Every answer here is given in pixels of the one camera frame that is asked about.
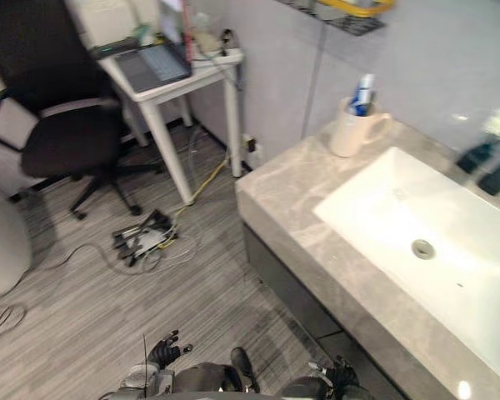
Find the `white sink basin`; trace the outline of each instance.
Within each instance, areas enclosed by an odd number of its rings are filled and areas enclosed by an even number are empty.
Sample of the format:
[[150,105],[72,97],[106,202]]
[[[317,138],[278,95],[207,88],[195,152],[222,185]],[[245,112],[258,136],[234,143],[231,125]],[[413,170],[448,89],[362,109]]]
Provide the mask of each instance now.
[[391,147],[314,212],[500,376],[500,210]]

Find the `gray striped floor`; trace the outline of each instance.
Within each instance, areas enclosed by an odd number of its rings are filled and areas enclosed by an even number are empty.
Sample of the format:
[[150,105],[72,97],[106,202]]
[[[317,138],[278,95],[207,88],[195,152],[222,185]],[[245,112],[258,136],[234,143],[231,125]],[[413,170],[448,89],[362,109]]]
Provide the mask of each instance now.
[[[187,165],[190,132],[177,128],[172,135]],[[202,181],[223,152],[203,134],[196,149],[197,180]],[[156,158],[151,146],[134,149],[125,163]],[[118,270],[137,271],[115,261],[110,235],[141,218],[130,216],[105,189],[88,202],[87,218],[76,221],[68,207],[85,184],[85,179],[59,182],[18,204],[32,237],[33,265],[49,268],[80,244],[93,242]],[[64,267],[28,275],[0,299],[0,305],[22,303],[29,309],[22,325],[0,340],[0,399],[96,399],[116,389],[141,361],[143,334],[150,348],[174,328],[181,330],[181,342],[193,343],[195,349],[173,369],[203,361],[228,363],[231,348],[244,346],[264,393],[308,374],[308,360],[326,362],[247,263],[233,184],[229,170],[223,170],[182,215],[182,237],[166,257],[184,251],[192,255],[198,240],[190,261],[172,267],[173,262],[163,261],[154,273],[129,277],[108,268],[88,247]],[[166,173],[128,178],[122,186],[145,213],[154,208],[166,212],[179,204]]]

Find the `cushion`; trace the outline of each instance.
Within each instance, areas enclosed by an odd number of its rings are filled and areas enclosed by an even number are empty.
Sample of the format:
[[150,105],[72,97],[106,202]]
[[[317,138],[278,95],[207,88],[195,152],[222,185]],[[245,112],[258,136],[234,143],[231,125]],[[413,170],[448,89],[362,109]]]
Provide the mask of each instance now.
[[45,117],[22,150],[22,170],[31,177],[48,178],[115,163],[125,127],[118,114],[100,106]]

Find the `office chair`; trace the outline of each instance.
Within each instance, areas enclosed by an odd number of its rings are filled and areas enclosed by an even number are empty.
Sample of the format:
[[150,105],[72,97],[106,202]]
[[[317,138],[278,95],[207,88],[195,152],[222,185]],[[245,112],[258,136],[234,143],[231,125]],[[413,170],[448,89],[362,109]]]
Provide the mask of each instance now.
[[[93,176],[70,211],[101,186],[109,184],[132,215],[142,209],[131,204],[117,178],[161,165],[118,166],[120,139],[128,130],[118,97],[108,76],[82,45],[65,0],[0,0],[0,76],[4,98],[13,98],[39,122],[24,148],[3,138],[0,144],[21,153],[23,172],[34,178]],[[98,98],[100,105],[42,117],[45,109],[77,100]]]

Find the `baseboard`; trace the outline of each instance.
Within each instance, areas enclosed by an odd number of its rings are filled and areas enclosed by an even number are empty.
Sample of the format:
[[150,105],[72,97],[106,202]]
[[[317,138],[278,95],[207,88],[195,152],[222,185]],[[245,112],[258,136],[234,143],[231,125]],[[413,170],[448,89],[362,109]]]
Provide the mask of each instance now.
[[[196,123],[197,125],[200,126],[200,128],[202,128],[204,130],[205,133],[207,133],[207,135],[220,147],[222,148],[223,150],[226,150],[227,147],[226,145],[221,142],[218,137],[215,136],[214,133],[212,133],[202,122],[200,122],[199,120],[197,120],[195,117],[192,117],[192,120],[194,123]],[[174,128],[177,128],[177,127],[181,127],[183,125],[183,119],[182,118],[176,118],[175,120],[167,123],[167,130],[171,130],[171,129],[174,129]],[[145,133],[148,138],[152,139],[152,134],[150,132],[146,132]],[[125,149],[128,149],[128,148],[131,148],[135,145],[138,145],[138,141],[137,139],[134,137],[130,140],[127,140],[126,142],[123,142],[121,144],[122,146],[122,149],[125,150]],[[247,171],[247,172],[251,172],[252,169],[250,168],[249,165],[247,165],[244,161],[241,162],[241,165],[242,167]],[[56,177],[48,177],[44,180],[42,180],[41,182],[38,182],[36,183],[35,185],[31,186],[28,190],[33,190],[34,192],[38,192],[40,190],[43,190],[45,188],[48,188],[50,185],[53,185],[54,183],[56,182],[59,182],[65,178],[68,178],[69,175],[58,175]],[[15,193],[13,194],[12,196],[9,197],[9,200],[12,202],[12,203],[17,203],[17,202],[20,202],[21,200],[23,199],[23,195],[19,192],[19,193]]]

